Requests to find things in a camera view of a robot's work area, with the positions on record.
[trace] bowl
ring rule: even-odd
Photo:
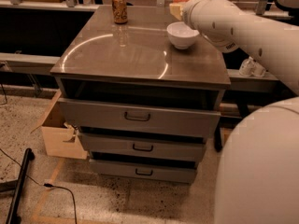
[[[168,25],[167,33],[170,42],[177,49],[187,49],[196,42],[197,36],[199,36],[197,30],[191,29],[183,21],[174,22]]]

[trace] gray drawer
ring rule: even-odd
[[[127,176],[181,183],[192,183],[196,177],[196,170],[193,169],[159,167],[93,159],[90,159],[90,164],[92,170],[100,175]]]
[[[61,98],[61,109],[72,125],[113,130],[208,138],[220,113],[192,109],[123,105]]]
[[[167,160],[200,162],[206,145],[175,143],[164,140],[80,133],[78,138],[85,150]]]

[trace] table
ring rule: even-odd
[[[222,55],[199,37],[170,44],[167,7],[100,6],[51,69],[66,121],[102,175],[192,183],[230,88]]]

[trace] cardboard box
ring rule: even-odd
[[[37,123],[41,127],[45,147],[49,156],[73,159],[86,159],[85,151],[73,127],[66,127],[64,116],[57,103],[61,92],[57,91],[47,107],[44,115]]]

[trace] concrete floor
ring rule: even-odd
[[[51,182],[75,195],[78,223],[179,224],[213,223],[214,191],[220,153],[208,140],[206,155],[191,185],[101,176],[87,160],[50,157],[42,132],[34,130],[55,90],[38,98],[32,89],[5,87],[6,105],[0,105],[0,148],[18,162],[30,147],[35,159],[28,175],[38,183]],[[4,95],[0,90],[0,103]],[[18,177],[19,166],[0,153],[0,182]],[[12,191],[0,193],[0,223],[5,223]],[[70,193],[47,189],[26,178],[18,209],[22,223],[75,223]]]

